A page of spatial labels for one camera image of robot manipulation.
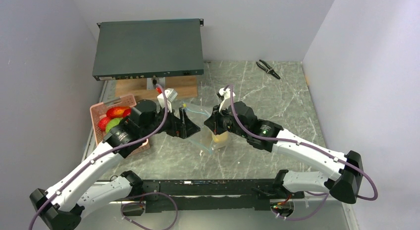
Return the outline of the yellow lemon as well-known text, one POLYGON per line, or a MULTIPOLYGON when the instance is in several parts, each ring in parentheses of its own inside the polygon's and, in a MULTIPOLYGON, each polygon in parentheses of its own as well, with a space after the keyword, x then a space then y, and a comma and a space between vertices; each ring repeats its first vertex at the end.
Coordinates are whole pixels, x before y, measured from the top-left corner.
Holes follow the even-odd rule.
POLYGON ((223 148, 225 146, 227 146, 230 143, 230 133, 229 132, 224 132, 222 134, 211 134, 211 142, 210 142, 210 147, 213 150, 216 149, 220 149, 223 148))

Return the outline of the clear zip top bag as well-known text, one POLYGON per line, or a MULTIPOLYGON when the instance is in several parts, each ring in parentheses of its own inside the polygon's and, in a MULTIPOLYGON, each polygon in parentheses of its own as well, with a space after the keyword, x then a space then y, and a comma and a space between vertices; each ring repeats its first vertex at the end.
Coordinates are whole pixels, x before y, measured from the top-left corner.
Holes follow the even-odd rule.
POLYGON ((192 103, 183 103, 182 107, 186 108, 188 118, 201 128, 200 132, 187 138, 187 140, 200 149, 200 154, 207 152, 212 155, 213 152, 221 150, 222 148, 213 150, 210 147, 212 132, 204 125, 204 121, 211 115, 212 107, 199 106, 192 103))

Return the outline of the light green cabbage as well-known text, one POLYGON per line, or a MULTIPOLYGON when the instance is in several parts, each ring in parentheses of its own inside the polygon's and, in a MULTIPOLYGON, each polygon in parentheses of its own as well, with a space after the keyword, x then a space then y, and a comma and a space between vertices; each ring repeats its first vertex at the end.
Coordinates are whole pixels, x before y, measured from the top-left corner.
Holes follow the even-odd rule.
POLYGON ((107 125, 105 126, 105 133, 109 133, 109 132, 110 132, 110 130, 111 130, 113 127, 117 126, 117 125, 121 122, 121 120, 122 120, 122 118, 113 118, 113 119, 111 119, 111 120, 107 123, 107 125))

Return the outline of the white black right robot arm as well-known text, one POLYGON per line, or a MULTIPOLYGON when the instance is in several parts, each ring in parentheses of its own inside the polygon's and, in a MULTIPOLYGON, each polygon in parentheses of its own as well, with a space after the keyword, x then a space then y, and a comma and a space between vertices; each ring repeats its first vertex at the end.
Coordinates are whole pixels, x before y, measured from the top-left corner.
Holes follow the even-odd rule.
POLYGON ((257 118, 243 102, 235 102, 234 108, 223 111, 215 106, 204 125, 215 135, 236 134, 256 149, 294 157, 315 169, 307 173, 279 171, 273 183, 273 192, 279 198, 300 191, 329 193, 347 204, 360 198, 363 162, 355 151, 344 154, 304 140, 279 124, 257 118))

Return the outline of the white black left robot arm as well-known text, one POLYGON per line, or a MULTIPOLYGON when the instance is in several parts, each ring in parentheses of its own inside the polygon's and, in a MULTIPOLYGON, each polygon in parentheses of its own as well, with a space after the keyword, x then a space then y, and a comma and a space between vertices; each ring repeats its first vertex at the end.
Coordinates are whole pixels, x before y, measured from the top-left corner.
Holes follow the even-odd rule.
POLYGON ((200 130, 184 108, 179 108, 179 116, 175 116, 169 106, 158 110, 154 101, 141 100, 70 174, 47 190, 37 188, 30 194, 37 216, 51 230, 73 230, 83 218, 109 202, 138 199, 144 193, 144 183, 133 171, 123 172, 100 188, 92 186, 152 135, 165 132, 186 139, 200 130))

